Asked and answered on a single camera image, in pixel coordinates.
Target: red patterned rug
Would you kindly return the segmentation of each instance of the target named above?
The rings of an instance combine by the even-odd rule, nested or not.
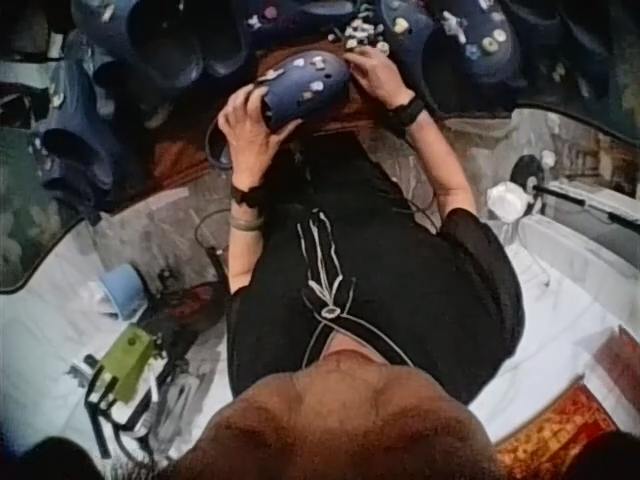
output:
[[[510,479],[560,479],[589,440],[614,430],[609,414],[580,382],[498,445],[498,460]]]
[[[595,359],[622,396],[640,412],[640,343],[620,325],[598,349]]]

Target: blue cup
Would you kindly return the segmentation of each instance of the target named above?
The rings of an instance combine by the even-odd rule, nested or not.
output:
[[[131,320],[147,305],[147,296],[142,279],[129,263],[108,271],[100,277],[119,320]]]

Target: black shirt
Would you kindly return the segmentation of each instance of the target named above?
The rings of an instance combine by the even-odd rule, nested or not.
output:
[[[251,283],[233,297],[232,392],[312,363],[337,328],[469,403],[522,335],[513,267],[475,215],[454,210],[434,235],[377,165],[351,153],[357,160],[334,162],[331,174],[311,169],[313,195],[273,227]]]

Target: black wristwatch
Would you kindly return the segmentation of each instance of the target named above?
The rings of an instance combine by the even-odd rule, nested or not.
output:
[[[231,198],[238,205],[244,204],[249,208],[258,208],[264,203],[265,189],[263,185],[259,185],[257,187],[250,188],[248,192],[245,192],[232,183]]]
[[[424,103],[415,95],[409,103],[400,105],[387,112],[391,131],[399,137],[404,137],[409,128],[424,110]]]

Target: man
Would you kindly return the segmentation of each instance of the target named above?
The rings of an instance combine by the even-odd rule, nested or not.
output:
[[[417,101],[395,65],[369,47],[345,59],[406,124],[442,227],[434,235],[417,224],[349,137],[312,141],[302,164],[270,168],[300,122],[271,134],[265,88],[235,93],[219,125],[235,189],[236,398],[167,478],[501,478],[465,405],[518,344],[518,279],[437,125],[425,110],[411,115]]]

